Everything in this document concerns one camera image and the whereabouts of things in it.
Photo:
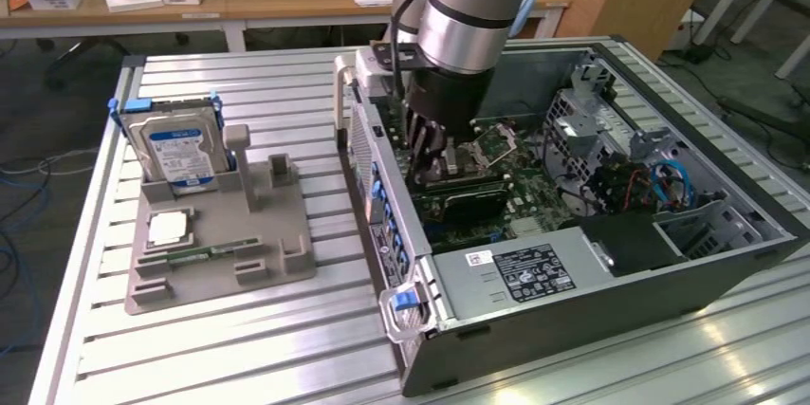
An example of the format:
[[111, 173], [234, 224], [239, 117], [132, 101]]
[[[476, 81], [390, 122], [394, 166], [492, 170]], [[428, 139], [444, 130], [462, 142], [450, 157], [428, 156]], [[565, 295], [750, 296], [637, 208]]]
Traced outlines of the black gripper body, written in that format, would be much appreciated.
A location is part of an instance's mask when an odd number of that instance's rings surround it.
[[466, 133], [479, 112], [495, 74], [454, 73], [442, 68], [412, 71], [404, 104], [422, 118], [436, 122], [448, 133]]

